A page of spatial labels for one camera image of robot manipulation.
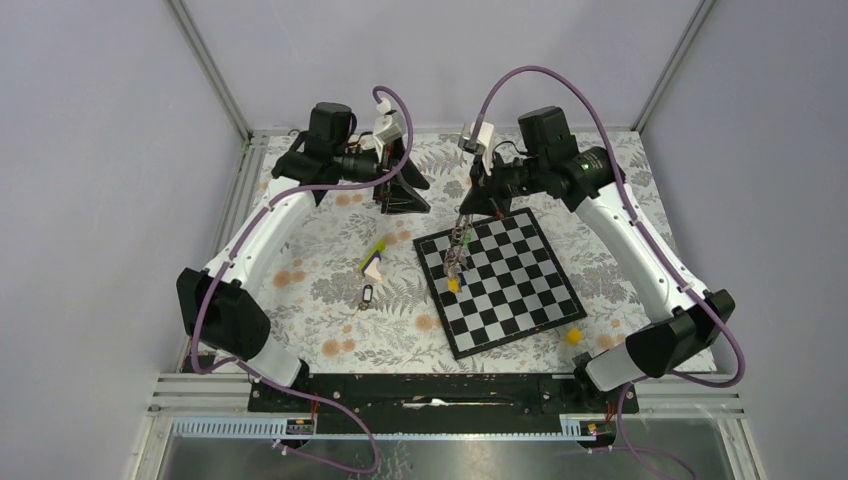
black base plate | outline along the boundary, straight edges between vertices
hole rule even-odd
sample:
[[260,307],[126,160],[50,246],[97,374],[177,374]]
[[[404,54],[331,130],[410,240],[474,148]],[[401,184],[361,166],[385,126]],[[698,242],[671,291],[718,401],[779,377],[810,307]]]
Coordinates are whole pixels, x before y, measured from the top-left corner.
[[[335,399],[356,411],[372,432],[382,434],[559,433],[559,414],[592,413],[600,418],[606,414],[604,400],[588,405],[572,398],[579,389],[570,375],[314,374],[300,379],[294,388]],[[609,392],[605,398],[614,402],[619,393]],[[410,406],[434,399],[453,405]],[[253,384],[247,409],[304,413],[310,407],[308,401]],[[638,411],[635,396],[625,400],[624,413]],[[361,433],[335,408],[320,404],[318,413],[317,433]]]

yellow block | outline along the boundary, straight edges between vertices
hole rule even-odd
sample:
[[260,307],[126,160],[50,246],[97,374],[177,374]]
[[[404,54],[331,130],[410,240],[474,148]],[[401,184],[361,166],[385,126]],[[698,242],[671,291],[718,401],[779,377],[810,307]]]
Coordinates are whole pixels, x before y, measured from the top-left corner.
[[572,328],[565,334],[565,341],[568,342],[571,346],[577,345],[580,340],[583,340],[583,334],[580,333],[580,330],[576,328]]

table surface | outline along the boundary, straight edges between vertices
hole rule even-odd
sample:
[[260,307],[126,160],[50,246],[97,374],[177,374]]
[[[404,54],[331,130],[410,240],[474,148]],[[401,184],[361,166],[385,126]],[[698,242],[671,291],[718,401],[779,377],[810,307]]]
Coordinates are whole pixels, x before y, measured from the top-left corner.
[[[499,137],[522,146],[517,132]],[[254,201],[293,139],[270,139]],[[456,220],[454,209],[470,184],[471,161],[456,139],[415,136],[412,161],[431,185],[421,192],[432,207],[428,215],[382,216],[370,190],[330,192],[269,268],[256,300],[271,319],[274,338],[309,363],[311,372],[569,372],[578,354],[597,355],[648,323],[633,287],[597,235],[561,202],[540,194],[516,199],[513,208],[532,208],[588,317],[455,360],[412,240],[451,228]],[[581,150],[601,145],[594,133],[578,133],[577,140]],[[674,248],[638,134],[612,132],[611,140],[643,211]],[[510,150],[501,150],[507,160],[514,155]],[[374,286],[371,308],[354,315],[367,283],[357,266],[381,238],[388,245],[380,266],[383,284]],[[577,346],[563,340],[571,328],[583,334]],[[681,370],[714,371],[715,362],[705,351]]]

white wall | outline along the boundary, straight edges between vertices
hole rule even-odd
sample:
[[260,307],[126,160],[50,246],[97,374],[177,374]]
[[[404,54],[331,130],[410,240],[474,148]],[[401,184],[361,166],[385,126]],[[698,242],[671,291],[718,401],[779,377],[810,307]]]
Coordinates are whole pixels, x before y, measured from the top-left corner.
[[[254,128],[301,125],[319,101],[373,119],[371,87],[397,90],[419,126],[471,121],[486,92],[520,65],[553,68],[629,127],[698,0],[189,0],[206,44]],[[515,125],[560,104],[583,108],[553,80],[516,78],[490,109]]]
[[845,476],[846,24],[841,0],[719,2],[644,136],[684,258],[739,306],[771,480]]
[[0,7],[0,478],[119,478],[240,141],[163,1]]

purple cable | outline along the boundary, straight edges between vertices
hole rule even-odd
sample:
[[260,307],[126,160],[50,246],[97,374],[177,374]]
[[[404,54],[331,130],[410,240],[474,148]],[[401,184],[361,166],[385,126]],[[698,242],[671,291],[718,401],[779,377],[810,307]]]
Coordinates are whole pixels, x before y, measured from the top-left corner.
[[[646,462],[645,459],[642,458],[642,456],[639,455],[637,452],[639,450],[647,452],[648,448],[634,446],[632,443],[630,443],[630,438],[627,436],[627,432],[624,431],[624,421],[621,418],[621,412],[624,410],[624,398],[626,397],[627,392],[630,390],[630,388],[633,387],[633,383],[640,382],[646,378],[648,377],[637,378],[633,382],[625,383],[621,389],[621,395],[618,396],[618,407],[616,408],[615,412],[615,427],[619,431],[619,433],[621,433],[621,438],[624,439],[624,444],[627,445],[627,447],[619,447],[619,449],[630,450],[630,452],[633,453],[633,456],[636,457],[636,460],[639,460],[639,463],[641,463],[643,467],[645,467],[649,472],[653,473],[654,475],[665,480],[677,480],[676,478],[659,471],[656,467]],[[690,475],[692,475],[692,480],[698,480],[698,474],[695,473],[695,469],[690,467],[686,462],[684,462],[682,458],[674,455],[671,452],[660,450],[658,448],[651,448],[650,450],[652,451],[649,453],[664,455],[672,459],[675,463],[686,469],[686,471],[689,472]]]
[[197,321],[194,323],[194,332],[191,335],[191,368],[194,370],[194,373],[198,375],[206,375],[207,373],[212,373],[218,368],[236,361],[236,357],[228,357],[225,358],[209,368],[200,368],[200,359],[197,358],[197,352],[200,347],[200,330],[203,328],[203,321],[206,319],[206,310],[209,309],[209,303],[212,301],[212,292],[215,291],[215,288],[218,287],[218,284],[221,283],[221,279],[224,278],[224,272],[230,268],[229,262],[224,262],[221,265],[221,268],[218,269],[218,273],[212,277],[212,283],[209,284],[209,288],[206,290],[206,295],[203,296],[203,301],[200,302],[200,309],[197,311]]
[[325,403],[327,405],[330,405],[331,407],[335,407],[335,408],[341,410],[342,412],[344,412],[348,417],[350,417],[354,422],[356,422],[357,425],[359,425],[359,428],[361,428],[364,432],[366,432],[368,434],[368,441],[371,443],[371,448],[374,451],[374,463],[368,468],[357,468],[357,467],[349,467],[347,465],[343,465],[341,463],[334,462],[333,460],[330,460],[328,458],[324,458],[324,457],[321,457],[321,456],[318,456],[318,455],[313,455],[313,454],[308,453],[308,452],[302,452],[302,451],[296,450],[296,449],[289,449],[289,448],[283,447],[283,452],[291,452],[291,453],[293,453],[293,454],[295,454],[299,457],[309,458],[311,460],[315,460],[316,462],[321,462],[321,463],[324,463],[326,465],[330,465],[331,467],[336,467],[340,470],[344,470],[344,471],[350,472],[350,473],[370,474],[370,473],[374,473],[374,472],[377,471],[377,468],[380,466],[380,450],[377,448],[377,440],[374,438],[374,435],[368,429],[368,426],[365,425],[365,422],[363,422],[362,419],[359,418],[358,415],[356,415],[355,413],[350,411],[349,408],[345,407],[344,405],[342,405],[339,402],[335,402],[333,400],[330,400],[329,398],[319,397],[317,395],[310,395],[308,393],[298,392],[297,390],[293,390],[291,388],[284,387],[284,386],[280,385],[279,383],[274,382],[273,380],[269,380],[269,379],[263,377],[259,372],[250,368],[248,365],[246,365],[242,362],[239,362],[238,365],[239,365],[239,367],[244,369],[247,373],[259,378],[262,383],[268,385],[271,388],[276,388],[277,390],[279,390],[283,393],[286,393],[288,395],[292,395],[292,396],[295,396],[295,397],[300,397],[304,400],[311,400],[311,401],[315,401],[315,402]]
[[[592,120],[595,122],[595,126],[598,128],[598,133],[601,135],[601,140],[604,143],[604,148],[606,148],[607,153],[609,154],[610,163],[613,166],[612,171],[613,171],[613,174],[615,175],[615,184],[616,184],[616,187],[618,189],[618,193],[621,196],[622,200],[624,201],[624,209],[627,210],[627,213],[630,215],[630,218],[633,221],[633,224],[639,230],[639,233],[642,235],[642,237],[648,243],[648,246],[651,248],[651,251],[654,253],[654,255],[656,255],[657,259],[659,259],[660,263],[662,263],[662,265],[666,269],[666,271],[668,271],[669,274],[671,274],[672,278],[674,278],[674,281],[677,282],[678,286],[680,286],[680,288],[682,288],[684,291],[686,291],[686,294],[689,295],[689,297],[699,307],[701,307],[701,309],[703,309],[705,312],[707,312],[707,315],[715,323],[715,325],[716,325],[716,327],[718,327],[719,331],[725,336],[725,338],[727,338],[727,341],[730,343],[731,348],[733,348],[733,353],[736,355],[736,361],[737,361],[736,374],[733,376],[733,378],[731,378],[730,380],[724,381],[724,382],[710,382],[710,381],[707,381],[707,380],[703,380],[703,379],[694,377],[694,376],[692,376],[688,373],[678,372],[676,370],[673,371],[672,373],[674,375],[677,375],[680,378],[683,378],[685,380],[689,380],[690,382],[694,382],[694,383],[697,383],[699,385],[704,385],[704,386],[707,386],[707,387],[726,388],[726,387],[732,387],[732,386],[736,385],[737,383],[739,383],[739,381],[742,380],[742,377],[745,375],[745,355],[742,353],[742,347],[739,345],[739,342],[736,341],[736,337],[733,336],[733,333],[730,331],[730,329],[727,328],[727,326],[724,324],[724,322],[721,320],[721,318],[719,318],[718,314],[716,314],[713,311],[713,309],[709,305],[707,305],[707,303],[702,298],[700,298],[698,296],[697,292],[694,292],[692,290],[692,288],[689,286],[689,284],[686,282],[686,280],[680,275],[680,272],[678,272],[677,267],[674,266],[671,263],[671,261],[668,259],[668,257],[665,256],[665,253],[662,251],[659,244],[656,242],[656,240],[654,240],[653,236],[648,231],[647,227],[639,219],[638,212],[636,212],[636,209],[633,207],[633,203],[630,201],[630,198],[627,195],[627,191],[624,189],[624,179],[621,177],[621,172],[618,169],[618,162],[615,159],[615,152],[613,152],[612,143],[609,140],[609,136],[607,135],[607,131],[604,128],[603,124],[601,123],[601,117],[598,115],[598,112],[595,110],[595,108],[589,102],[589,99],[587,99],[586,96],[583,95],[583,93],[574,84],[572,84],[565,77],[554,72],[553,70],[551,70],[549,68],[545,68],[545,67],[536,66],[536,65],[527,65],[527,66],[518,67],[516,69],[509,71],[506,75],[504,75],[500,80],[498,80],[495,83],[495,85],[489,91],[489,94],[486,96],[486,99],[483,101],[483,106],[480,108],[480,113],[477,115],[477,119],[474,123],[474,129],[471,132],[471,139],[470,139],[471,142],[474,143],[474,142],[477,141],[477,135],[480,133],[480,128],[483,125],[483,119],[486,116],[486,111],[489,109],[489,104],[492,103],[492,99],[495,97],[495,94],[507,82],[507,80],[509,80],[510,78],[518,75],[519,73],[523,73],[523,72],[543,73],[543,74],[559,81],[566,88],[571,90],[571,93],[573,93],[580,100],[580,102],[583,104],[583,106],[586,107],[586,110],[589,112],[589,115],[591,115]],[[649,471],[651,471],[652,473],[654,473],[655,475],[657,475],[661,478],[672,479],[673,477],[669,477],[668,475],[665,475],[664,473],[662,473],[659,470],[655,469],[654,467],[650,466],[639,455],[638,451],[640,449],[642,451],[645,451],[645,452],[647,452],[648,450],[641,448],[641,447],[634,447],[630,443],[630,439],[627,438],[627,434],[625,433],[624,428],[623,428],[624,424],[621,422],[621,409],[622,409],[623,404],[624,404],[625,393],[627,392],[627,390],[630,388],[630,386],[633,383],[641,381],[644,378],[646,378],[646,377],[636,379],[632,383],[628,382],[625,385],[625,388],[622,390],[621,397],[619,398],[619,401],[618,401],[618,414],[617,414],[617,417],[616,417],[616,424],[618,426],[618,430],[621,431],[621,436],[624,438],[624,441],[627,444],[626,448],[633,454],[633,456],[636,457],[637,460],[639,460],[639,463],[641,463],[645,468],[647,468]],[[693,478],[697,478],[694,470],[691,467],[686,465],[686,463],[684,463],[680,458],[675,457],[671,453],[663,452],[662,450],[657,450],[657,451],[654,451],[654,452],[651,452],[651,453],[659,453],[661,455],[665,455],[665,456],[671,458],[672,460],[674,460],[675,462],[677,462],[678,464],[683,466],[683,468],[685,468],[689,473],[691,473]]]
[[[363,188],[376,187],[377,185],[388,182],[389,180],[391,180],[392,178],[394,178],[396,175],[398,175],[400,173],[403,166],[406,165],[407,161],[409,161],[409,155],[410,155],[410,152],[412,151],[412,117],[409,115],[409,110],[407,110],[406,104],[403,103],[403,100],[401,100],[401,98],[398,96],[397,93],[394,92],[394,90],[392,90],[388,87],[378,85],[378,86],[374,87],[374,89],[371,91],[371,94],[373,95],[374,100],[377,103],[380,103],[380,101],[381,101],[381,98],[379,96],[379,93],[381,93],[381,92],[392,97],[392,99],[395,101],[395,103],[398,104],[398,107],[400,107],[400,110],[403,113],[403,118],[406,122],[406,130],[407,130],[407,134],[408,134],[408,137],[407,137],[407,140],[406,140],[407,148],[403,152],[403,155],[401,156],[401,159],[398,162],[398,164],[393,169],[391,169],[389,172],[387,172],[385,175],[383,175],[382,177],[380,177],[376,180],[372,180],[370,182],[366,182],[366,183],[355,183],[355,184],[350,184],[350,185],[302,185],[302,186],[290,188],[290,189],[288,189],[284,192],[281,192],[280,194],[276,195],[274,198],[271,199],[268,207],[262,208],[261,210],[259,210],[259,212],[257,212],[256,216],[254,216],[250,220],[250,223],[247,224],[244,231],[242,231],[241,235],[239,235],[239,238],[236,240],[236,243],[233,245],[233,249],[228,254],[228,257],[229,257],[230,260],[234,260],[236,258],[239,251],[241,251],[242,246],[244,246],[244,243],[250,237],[250,234],[253,233],[253,230],[256,229],[256,226],[259,225],[259,222],[262,220],[262,218],[268,212],[270,212],[271,209],[273,209],[278,203],[280,203],[284,198],[286,198],[290,195],[294,195],[295,193],[310,192],[310,191],[314,191],[314,190],[325,190],[325,191],[329,191],[329,190],[360,190],[360,189],[363,189]],[[211,373],[214,370],[217,370],[222,365],[225,365],[227,363],[231,363],[231,362],[234,362],[234,361],[237,360],[235,357],[225,358],[225,359],[215,363],[214,365],[212,365],[211,367],[209,367],[207,369],[202,369],[202,368],[200,368],[200,362],[198,361],[198,358],[197,358],[197,351],[198,351],[198,348],[200,346],[200,332],[203,328],[203,321],[206,319],[206,311],[209,309],[209,303],[212,301],[212,295],[215,292],[215,288],[217,288],[218,284],[221,283],[221,279],[224,277],[224,272],[227,271],[227,269],[230,267],[230,265],[231,265],[230,262],[224,262],[221,265],[221,268],[218,270],[218,273],[215,275],[215,277],[212,278],[212,282],[209,284],[209,288],[206,290],[206,294],[203,296],[203,301],[200,303],[200,309],[197,311],[197,321],[195,322],[194,332],[191,336],[191,355],[190,355],[190,357],[191,357],[192,368],[194,369],[195,373],[198,373],[200,375],[206,375],[207,373]],[[269,380],[269,379],[263,377],[262,375],[259,374],[259,372],[250,368],[244,362],[239,361],[237,363],[237,365],[240,368],[242,368],[243,370],[245,370],[246,372],[250,373],[251,375],[259,378],[266,385],[268,385],[272,388],[276,388],[277,390],[279,390],[283,393],[286,393],[288,395],[293,395],[293,396],[296,396],[296,397],[300,397],[300,398],[304,398],[304,399],[307,399],[307,400],[312,400],[312,401],[324,403],[324,404],[330,405],[332,407],[335,407],[335,408],[341,410],[345,415],[349,416],[354,422],[356,422],[356,424],[359,425],[360,428],[362,428],[362,431],[368,437],[368,440],[371,442],[371,448],[374,450],[374,463],[368,468],[357,468],[357,467],[349,467],[349,466],[346,466],[346,465],[342,465],[342,464],[334,462],[330,459],[327,459],[327,458],[324,458],[324,457],[319,457],[317,455],[312,455],[310,453],[301,452],[301,451],[294,450],[294,449],[290,450],[292,453],[299,455],[301,457],[310,458],[312,460],[315,460],[315,461],[336,467],[340,470],[344,470],[344,471],[350,472],[350,473],[369,474],[369,473],[374,473],[375,471],[377,471],[377,468],[379,468],[379,466],[380,466],[380,451],[377,449],[377,442],[376,442],[376,440],[374,440],[374,434],[371,433],[371,430],[368,429],[368,426],[365,425],[365,423],[355,413],[350,411],[349,408],[345,407],[344,405],[342,405],[338,402],[334,402],[333,400],[330,400],[330,399],[327,399],[327,398],[319,397],[317,395],[309,395],[307,393],[298,392],[297,390],[293,390],[291,388],[284,387],[284,386],[282,386],[282,385],[280,385],[280,384],[278,384],[278,383],[276,383],[272,380]]]

